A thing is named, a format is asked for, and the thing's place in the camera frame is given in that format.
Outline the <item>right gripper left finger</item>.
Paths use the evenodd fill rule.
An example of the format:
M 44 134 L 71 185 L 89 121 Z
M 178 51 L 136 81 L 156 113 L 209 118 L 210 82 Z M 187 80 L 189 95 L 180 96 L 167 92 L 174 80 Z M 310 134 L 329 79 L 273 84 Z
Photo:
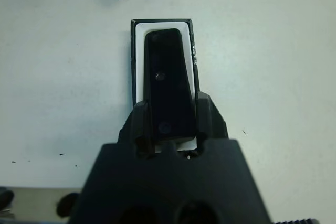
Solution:
M 151 123 L 148 102 L 136 103 L 119 132 L 116 144 L 117 159 L 155 159 Z

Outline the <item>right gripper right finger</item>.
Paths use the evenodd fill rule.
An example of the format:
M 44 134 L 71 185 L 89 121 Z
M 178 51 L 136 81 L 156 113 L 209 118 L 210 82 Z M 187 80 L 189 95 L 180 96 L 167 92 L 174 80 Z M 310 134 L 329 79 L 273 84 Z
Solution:
M 211 99 L 210 95 L 202 91 L 197 93 L 196 99 L 196 143 L 197 151 L 204 151 L 208 139 L 228 139 L 227 125 Z

